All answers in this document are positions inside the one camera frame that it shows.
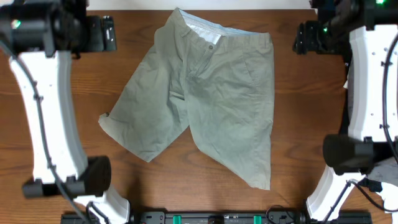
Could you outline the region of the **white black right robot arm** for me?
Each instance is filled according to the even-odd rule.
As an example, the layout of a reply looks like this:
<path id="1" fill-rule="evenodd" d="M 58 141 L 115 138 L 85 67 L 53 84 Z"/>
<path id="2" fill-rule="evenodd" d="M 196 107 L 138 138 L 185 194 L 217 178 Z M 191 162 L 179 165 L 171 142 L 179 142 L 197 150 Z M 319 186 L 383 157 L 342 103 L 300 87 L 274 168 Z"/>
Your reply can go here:
<path id="1" fill-rule="evenodd" d="M 397 2 L 311 0 L 315 21 L 301 23 L 293 45 L 341 55 L 346 101 L 338 134 L 323 140 L 325 170 L 302 212 L 268 212 L 272 223 L 370 223 L 367 212 L 342 212 L 353 189 L 379 194 L 397 215 Z"/>

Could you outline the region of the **khaki green shorts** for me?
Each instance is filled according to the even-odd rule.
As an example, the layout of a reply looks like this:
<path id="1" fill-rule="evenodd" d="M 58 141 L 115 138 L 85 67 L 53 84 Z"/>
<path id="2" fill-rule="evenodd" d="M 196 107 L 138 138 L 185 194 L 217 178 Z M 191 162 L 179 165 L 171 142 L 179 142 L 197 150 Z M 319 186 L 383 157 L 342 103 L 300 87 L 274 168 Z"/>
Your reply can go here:
<path id="1" fill-rule="evenodd" d="M 147 162 L 189 129 L 202 153 L 250 187 L 268 190 L 274 101 L 269 33 L 175 9 L 99 125 Z"/>

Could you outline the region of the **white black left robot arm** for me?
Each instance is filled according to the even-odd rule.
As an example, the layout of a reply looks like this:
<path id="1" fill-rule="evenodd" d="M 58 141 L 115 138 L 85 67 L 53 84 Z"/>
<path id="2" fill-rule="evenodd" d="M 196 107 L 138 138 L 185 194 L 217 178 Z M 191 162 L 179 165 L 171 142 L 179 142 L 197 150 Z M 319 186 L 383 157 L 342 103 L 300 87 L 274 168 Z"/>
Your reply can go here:
<path id="1" fill-rule="evenodd" d="M 111 185 L 107 156 L 89 157 L 76 127 L 73 60 L 117 49 L 111 16 L 87 1 L 13 1 L 1 6 L 1 48 L 9 56 L 29 124 L 34 169 L 26 198 L 62 196 L 75 214 L 62 223 L 129 223 L 131 206 Z"/>

